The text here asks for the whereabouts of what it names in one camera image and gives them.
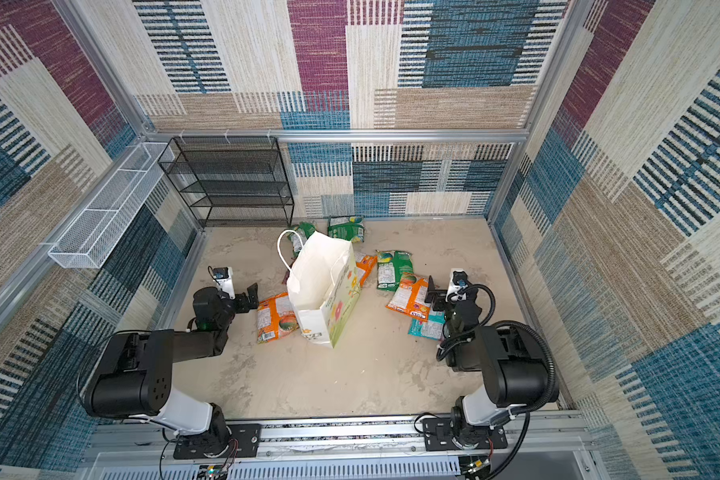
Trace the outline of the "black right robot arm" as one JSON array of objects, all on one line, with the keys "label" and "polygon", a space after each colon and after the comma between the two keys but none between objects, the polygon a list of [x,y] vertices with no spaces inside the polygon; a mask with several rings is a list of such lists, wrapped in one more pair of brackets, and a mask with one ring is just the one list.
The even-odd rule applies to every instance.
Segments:
[{"label": "black right robot arm", "polygon": [[428,287],[425,302],[444,318],[436,360],[457,373],[477,372],[482,383],[455,401],[447,424],[423,420],[424,435],[435,440],[434,449],[506,447],[506,424],[517,416],[528,421],[558,397],[550,347],[522,322],[495,322],[494,292],[463,270],[452,272],[446,289]]}]

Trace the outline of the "teal snack bag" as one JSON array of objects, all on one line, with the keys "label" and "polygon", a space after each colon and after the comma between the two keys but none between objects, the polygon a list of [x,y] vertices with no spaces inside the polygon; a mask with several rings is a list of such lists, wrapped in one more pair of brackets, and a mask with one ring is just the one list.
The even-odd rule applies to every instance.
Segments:
[{"label": "teal snack bag", "polygon": [[408,334],[440,341],[443,337],[445,316],[443,311],[430,311],[426,321],[413,318]]}]

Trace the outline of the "small orange snack bag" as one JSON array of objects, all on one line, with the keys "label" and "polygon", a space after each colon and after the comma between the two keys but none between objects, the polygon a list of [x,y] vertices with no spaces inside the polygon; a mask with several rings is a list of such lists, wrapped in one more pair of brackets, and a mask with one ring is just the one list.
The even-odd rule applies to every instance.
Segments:
[{"label": "small orange snack bag", "polygon": [[377,255],[358,252],[355,254],[355,263],[360,279],[360,286],[364,287],[377,264]]}]

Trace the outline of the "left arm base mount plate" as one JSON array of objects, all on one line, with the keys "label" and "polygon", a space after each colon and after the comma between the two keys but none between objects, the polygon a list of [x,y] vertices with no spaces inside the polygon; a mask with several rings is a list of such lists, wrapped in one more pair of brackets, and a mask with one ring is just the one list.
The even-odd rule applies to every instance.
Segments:
[{"label": "left arm base mount plate", "polygon": [[218,434],[180,435],[172,457],[174,460],[253,458],[258,452],[261,430],[261,424],[244,423],[228,424]]}]

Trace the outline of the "green snack bag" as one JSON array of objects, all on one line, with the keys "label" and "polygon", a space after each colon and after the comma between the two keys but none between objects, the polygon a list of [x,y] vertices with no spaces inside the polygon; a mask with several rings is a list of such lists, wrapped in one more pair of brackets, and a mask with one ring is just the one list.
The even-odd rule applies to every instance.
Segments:
[{"label": "green snack bag", "polygon": [[306,241],[316,231],[315,225],[309,222],[300,222],[292,228],[292,232],[288,234],[288,238],[292,243],[294,258],[299,256]]},{"label": "green snack bag", "polygon": [[327,234],[331,238],[361,243],[365,239],[364,217],[333,217],[328,220]]},{"label": "green snack bag", "polygon": [[412,255],[401,250],[377,252],[377,289],[395,291],[403,282],[414,283]]}]

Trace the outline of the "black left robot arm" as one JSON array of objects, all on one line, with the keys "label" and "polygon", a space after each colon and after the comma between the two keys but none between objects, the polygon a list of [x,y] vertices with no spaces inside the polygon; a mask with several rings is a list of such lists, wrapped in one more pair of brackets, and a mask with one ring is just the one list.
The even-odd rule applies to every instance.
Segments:
[{"label": "black left robot arm", "polygon": [[92,417],[136,418],[170,428],[180,436],[205,435],[227,442],[229,433],[220,407],[174,387],[173,365],[221,355],[235,316],[258,305],[256,283],[235,297],[204,287],[193,295],[195,317],[187,329],[115,333],[84,390],[84,409]]}]

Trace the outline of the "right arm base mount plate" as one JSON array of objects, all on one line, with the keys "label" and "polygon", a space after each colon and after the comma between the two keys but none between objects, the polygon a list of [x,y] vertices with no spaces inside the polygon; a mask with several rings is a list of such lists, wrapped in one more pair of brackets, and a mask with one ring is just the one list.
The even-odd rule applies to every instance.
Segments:
[{"label": "right arm base mount plate", "polygon": [[425,416],[415,423],[424,437],[427,451],[472,451],[506,449],[508,441],[498,427],[475,427],[466,423],[457,424],[450,418]]}]

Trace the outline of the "white paper bag with print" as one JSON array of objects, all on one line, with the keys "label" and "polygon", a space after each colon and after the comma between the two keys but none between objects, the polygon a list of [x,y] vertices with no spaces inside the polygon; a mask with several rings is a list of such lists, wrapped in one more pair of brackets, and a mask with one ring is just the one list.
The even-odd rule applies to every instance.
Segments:
[{"label": "white paper bag with print", "polygon": [[293,236],[301,250],[289,272],[286,289],[302,336],[309,342],[333,348],[361,294],[354,245],[316,232],[304,240],[295,230],[278,236]]}]

